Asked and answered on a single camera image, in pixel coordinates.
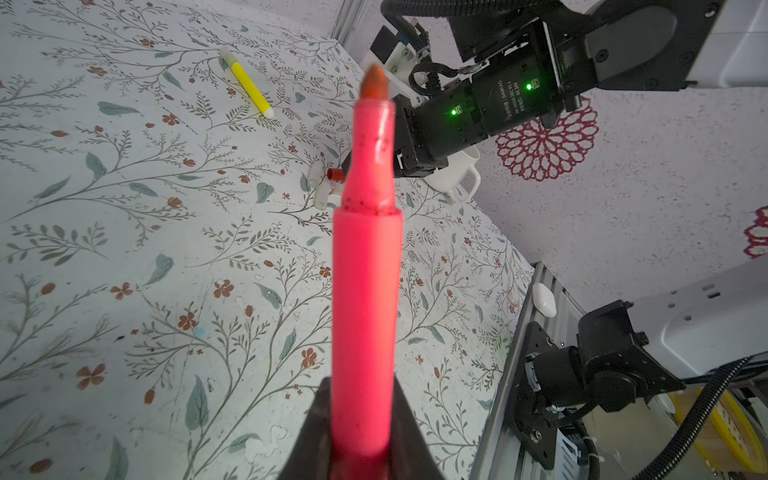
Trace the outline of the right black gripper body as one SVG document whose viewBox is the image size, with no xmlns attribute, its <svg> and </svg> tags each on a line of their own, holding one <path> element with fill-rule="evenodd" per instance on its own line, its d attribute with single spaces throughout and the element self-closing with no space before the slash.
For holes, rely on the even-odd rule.
<svg viewBox="0 0 768 480">
<path fill-rule="evenodd" d="M 555 125 L 564 109 L 557 64 L 543 35 L 491 58 L 488 66 L 419 106 L 404 95 L 396 108 L 394 175 L 426 177 L 447 157 L 538 119 Z"/>
</svg>

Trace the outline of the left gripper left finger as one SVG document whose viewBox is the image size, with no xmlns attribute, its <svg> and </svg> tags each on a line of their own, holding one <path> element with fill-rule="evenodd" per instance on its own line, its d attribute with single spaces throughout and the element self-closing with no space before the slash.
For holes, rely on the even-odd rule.
<svg viewBox="0 0 768 480">
<path fill-rule="evenodd" d="M 324 378 L 315 392 L 292 451 L 279 480 L 326 480 L 331 463 L 331 378 Z"/>
</svg>

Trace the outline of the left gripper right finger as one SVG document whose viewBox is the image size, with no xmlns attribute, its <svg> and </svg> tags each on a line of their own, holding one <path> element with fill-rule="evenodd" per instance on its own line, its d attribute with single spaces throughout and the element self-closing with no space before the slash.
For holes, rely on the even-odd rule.
<svg viewBox="0 0 768 480">
<path fill-rule="evenodd" d="M 389 478 L 443 480 L 397 379 L 393 385 Z"/>
</svg>

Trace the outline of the pink highlighter pen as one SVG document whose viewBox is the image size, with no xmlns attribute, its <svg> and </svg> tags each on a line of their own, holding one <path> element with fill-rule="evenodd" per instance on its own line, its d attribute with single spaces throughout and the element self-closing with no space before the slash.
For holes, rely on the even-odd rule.
<svg viewBox="0 0 768 480">
<path fill-rule="evenodd" d="M 371 67 L 333 214 L 331 437 L 334 479 L 384 479 L 391 436 L 403 215 L 395 202 L 395 107 Z"/>
</svg>

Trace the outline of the yellow highlighter pen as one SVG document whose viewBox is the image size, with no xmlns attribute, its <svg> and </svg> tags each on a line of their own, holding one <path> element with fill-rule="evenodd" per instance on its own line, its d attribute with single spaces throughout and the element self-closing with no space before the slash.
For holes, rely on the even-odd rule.
<svg viewBox="0 0 768 480">
<path fill-rule="evenodd" d="M 274 119 L 275 113 L 262 92 L 250 78 L 242 64 L 236 59 L 228 47 L 222 47 L 219 50 L 220 56 L 224 60 L 228 69 L 233 73 L 237 81 L 246 91 L 248 97 L 252 100 L 256 108 L 267 119 Z"/>
</svg>

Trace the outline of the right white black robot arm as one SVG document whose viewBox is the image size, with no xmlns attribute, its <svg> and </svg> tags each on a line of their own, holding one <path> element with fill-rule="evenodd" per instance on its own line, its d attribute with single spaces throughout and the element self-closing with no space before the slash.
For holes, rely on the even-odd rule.
<svg viewBox="0 0 768 480">
<path fill-rule="evenodd" d="M 767 92 L 594 90 L 552 131 L 484 141 L 457 205 L 397 184 L 406 216 L 396 369 L 420 421 L 485 422 L 536 262 L 585 309 L 767 250 Z"/>
</svg>

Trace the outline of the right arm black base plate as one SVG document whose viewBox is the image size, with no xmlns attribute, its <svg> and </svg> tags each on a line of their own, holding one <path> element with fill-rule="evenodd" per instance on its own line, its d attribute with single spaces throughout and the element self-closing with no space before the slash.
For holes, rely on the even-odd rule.
<svg viewBox="0 0 768 480">
<path fill-rule="evenodd" d="M 523 330 L 521 355 L 514 364 L 504 424 L 545 470 L 555 463 L 557 414 L 578 389 L 571 349 L 559 347 L 537 322 Z"/>
</svg>

